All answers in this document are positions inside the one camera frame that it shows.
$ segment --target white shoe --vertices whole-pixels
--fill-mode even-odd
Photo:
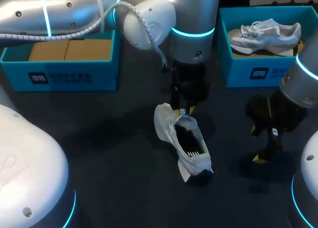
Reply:
[[[179,170],[185,182],[188,181],[190,176],[197,176],[205,171],[213,173],[209,151],[194,118],[187,115],[177,117],[171,106],[164,103],[156,107],[154,123],[159,139],[172,144],[176,148],[179,156]],[[189,148],[189,146],[184,145],[184,148],[182,148],[180,145],[182,142],[179,143],[178,139],[180,136],[177,136],[177,134],[181,135],[183,133],[182,130],[186,134],[193,134],[192,136],[195,137],[198,146]]]
[[[242,25],[240,29],[228,32],[231,47],[243,54],[264,49],[280,56],[294,55],[294,47],[300,41],[301,26],[281,25],[273,19],[254,22],[251,26]]]

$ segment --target blue box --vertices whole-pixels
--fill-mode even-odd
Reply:
[[[221,8],[217,22],[216,44],[227,87],[278,86],[281,77],[296,59],[296,57],[234,57],[228,31],[270,18],[283,25],[300,23],[304,43],[318,27],[318,15],[311,6]],[[263,72],[265,75],[258,79],[250,79],[254,71]]]
[[[28,62],[34,44],[5,48],[0,62],[15,91],[115,91],[120,33],[108,31],[82,39],[111,39],[109,61]],[[34,81],[32,76],[41,78]]]

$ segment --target shoe insole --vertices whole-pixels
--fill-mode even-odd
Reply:
[[[189,157],[204,153],[192,131],[188,131],[180,125],[175,125],[174,128],[177,133],[179,144]]]

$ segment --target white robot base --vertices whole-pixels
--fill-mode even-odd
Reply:
[[[288,218],[292,228],[318,227],[318,132],[308,141],[291,187]]]
[[[72,228],[76,193],[59,144],[0,105],[1,228]]]

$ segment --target logo on box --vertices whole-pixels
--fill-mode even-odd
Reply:
[[[268,73],[268,68],[253,68],[249,79],[265,79]]]
[[[44,73],[29,73],[29,77],[33,84],[48,84],[48,80]]]

